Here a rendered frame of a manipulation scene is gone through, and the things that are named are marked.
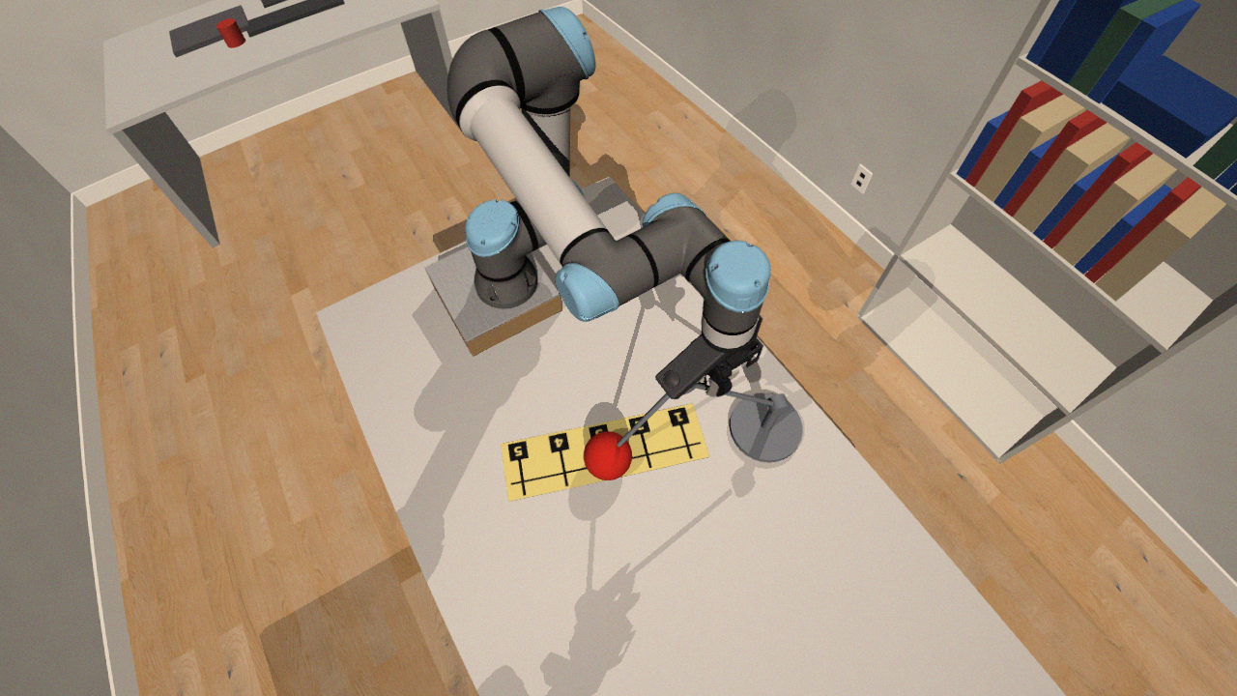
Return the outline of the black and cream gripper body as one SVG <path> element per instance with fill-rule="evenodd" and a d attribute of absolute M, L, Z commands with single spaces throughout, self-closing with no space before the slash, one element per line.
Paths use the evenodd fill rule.
<path fill-rule="evenodd" d="M 757 335 L 760 335 L 761 321 L 762 316 L 760 315 L 760 323 L 757 323 L 757 328 L 755 329 L 755 336 L 752 336 L 745 345 L 738 345 L 738 347 L 731 347 L 731 349 L 719 347 L 719 345 L 714 345 L 714 342 L 708 342 L 708 337 L 705 336 L 705 334 L 703 334 L 703 339 L 708 344 L 708 347 L 713 347 L 714 351 L 721 354 L 729 354 L 726 359 L 724 359 L 721 362 L 717 362 L 715 368 L 708 372 L 708 376 L 710 376 L 710 378 L 714 380 L 716 384 L 720 384 L 722 382 L 722 378 L 725 378 L 725 376 L 732 375 L 731 368 L 732 370 L 738 368 L 738 366 L 746 363 L 747 360 L 748 362 L 746 363 L 746 368 L 748 368 L 751 363 L 755 363 L 756 361 L 760 360 L 760 354 L 762 352 L 763 347 L 763 345 L 760 342 L 760 339 L 757 337 Z M 760 345 L 760 347 L 757 347 L 757 345 Z M 755 354 L 757 354 L 756 357 Z"/>

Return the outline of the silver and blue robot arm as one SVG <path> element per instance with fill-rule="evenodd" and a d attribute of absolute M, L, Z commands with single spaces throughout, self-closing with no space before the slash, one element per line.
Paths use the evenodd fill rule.
<path fill-rule="evenodd" d="M 452 117 L 517 199 L 482 202 L 468 216 L 477 295 L 495 308 L 529 300 L 538 279 L 526 253 L 548 244 L 564 265 L 555 284 L 576 320 L 616 312 L 683 274 L 704 297 L 708 342 L 745 345 L 769 289 L 767 253 L 729 241 L 682 193 L 662 195 L 646 211 L 644 227 L 615 241 L 569 178 L 570 108 L 593 70 L 588 31 L 564 6 L 482 30 L 452 57 Z"/>

